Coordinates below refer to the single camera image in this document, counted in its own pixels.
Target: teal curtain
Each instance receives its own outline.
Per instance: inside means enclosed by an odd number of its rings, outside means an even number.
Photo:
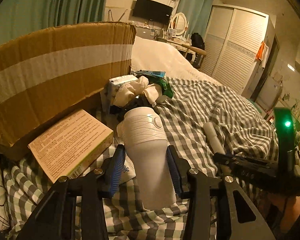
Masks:
[[[0,45],[47,27],[103,20],[106,0],[3,0]]]
[[[177,12],[185,14],[189,22],[187,34],[199,33],[204,36],[213,0],[180,0]]]

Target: green led light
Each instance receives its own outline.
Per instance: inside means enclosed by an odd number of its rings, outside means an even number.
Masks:
[[[287,122],[284,123],[284,125],[285,125],[286,127],[290,127],[291,122],[290,122],[290,121],[287,121]]]

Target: cardboard box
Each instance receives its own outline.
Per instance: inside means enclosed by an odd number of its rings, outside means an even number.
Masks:
[[[29,148],[54,183],[63,175],[77,178],[112,141],[113,131],[81,109],[53,125]]]
[[[0,153],[20,160],[61,118],[101,107],[99,92],[129,73],[136,30],[84,23],[40,30],[0,46]]]

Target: white blanket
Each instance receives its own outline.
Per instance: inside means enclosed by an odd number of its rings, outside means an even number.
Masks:
[[[204,80],[221,85],[212,77],[196,70],[174,47],[136,36],[132,47],[132,70],[165,71],[170,78]]]

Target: black backpack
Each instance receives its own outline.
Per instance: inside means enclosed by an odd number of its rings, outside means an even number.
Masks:
[[[191,35],[191,46],[204,50],[204,42],[199,33],[193,33]]]

